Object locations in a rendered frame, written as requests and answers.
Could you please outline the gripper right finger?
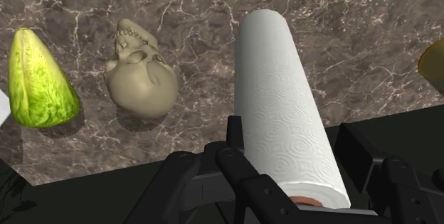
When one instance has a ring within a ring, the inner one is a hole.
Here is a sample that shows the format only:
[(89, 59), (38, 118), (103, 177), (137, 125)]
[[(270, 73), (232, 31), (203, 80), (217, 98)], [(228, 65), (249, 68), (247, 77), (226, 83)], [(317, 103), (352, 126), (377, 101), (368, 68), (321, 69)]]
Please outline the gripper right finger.
[(379, 151), (351, 124), (341, 124), (334, 155), (356, 189), (367, 192), (379, 216), (392, 224), (444, 224), (444, 169), (417, 172), (400, 157)]

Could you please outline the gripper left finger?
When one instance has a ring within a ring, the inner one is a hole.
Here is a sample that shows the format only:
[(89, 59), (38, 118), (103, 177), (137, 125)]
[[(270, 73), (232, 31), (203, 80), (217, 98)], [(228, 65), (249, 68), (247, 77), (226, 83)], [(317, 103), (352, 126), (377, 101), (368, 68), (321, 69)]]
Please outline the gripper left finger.
[(241, 117), (230, 116), (224, 142), (168, 155), (124, 224), (187, 224), (195, 208), (211, 203), (225, 224), (295, 224), (300, 210), (242, 150)]

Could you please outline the white paper towel roll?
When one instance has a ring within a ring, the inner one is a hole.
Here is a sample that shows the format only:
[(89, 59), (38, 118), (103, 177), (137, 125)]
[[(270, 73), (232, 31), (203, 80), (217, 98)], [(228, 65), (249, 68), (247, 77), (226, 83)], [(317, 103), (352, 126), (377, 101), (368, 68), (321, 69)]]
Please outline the white paper towel roll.
[(351, 203), (286, 20), (248, 14), (235, 44), (234, 113), (244, 154), (288, 196), (326, 208)]

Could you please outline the beige skull figure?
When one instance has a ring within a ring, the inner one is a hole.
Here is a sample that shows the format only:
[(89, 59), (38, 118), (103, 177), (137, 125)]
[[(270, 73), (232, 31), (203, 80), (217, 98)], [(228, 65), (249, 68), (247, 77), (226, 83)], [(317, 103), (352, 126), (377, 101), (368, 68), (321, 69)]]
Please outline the beige skull figure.
[(104, 72), (112, 101), (136, 117), (156, 119), (175, 105), (179, 84), (157, 39), (127, 18), (119, 20), (115, 52)]

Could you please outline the yellow round object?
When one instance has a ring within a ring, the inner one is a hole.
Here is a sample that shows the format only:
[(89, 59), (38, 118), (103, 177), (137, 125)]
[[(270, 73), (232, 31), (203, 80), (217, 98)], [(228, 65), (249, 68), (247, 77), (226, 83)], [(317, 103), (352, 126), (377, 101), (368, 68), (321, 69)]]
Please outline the yellow round object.
[(444, 38), (427, 47), (420, 56), (418, 72), (444, 96)]

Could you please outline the green cabbage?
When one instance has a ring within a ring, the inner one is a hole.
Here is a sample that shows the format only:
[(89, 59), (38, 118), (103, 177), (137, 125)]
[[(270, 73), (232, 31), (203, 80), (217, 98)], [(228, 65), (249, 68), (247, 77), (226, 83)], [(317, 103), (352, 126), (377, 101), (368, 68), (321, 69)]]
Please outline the green cabbage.
[(29, 28), (20, 28), (8, 61), (11, 114), (24, 127), (53, 127), (80, 112), (80, 99), (46, 45)]

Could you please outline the white flat object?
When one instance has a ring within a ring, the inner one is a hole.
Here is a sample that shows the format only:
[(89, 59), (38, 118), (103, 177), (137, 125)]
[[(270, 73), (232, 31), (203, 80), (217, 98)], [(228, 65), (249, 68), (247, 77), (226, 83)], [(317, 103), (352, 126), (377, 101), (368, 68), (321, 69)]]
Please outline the white flat object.
[(7, 120), (11, 114), (9, 98), (8, 96), (0, 90), (0, 127)]

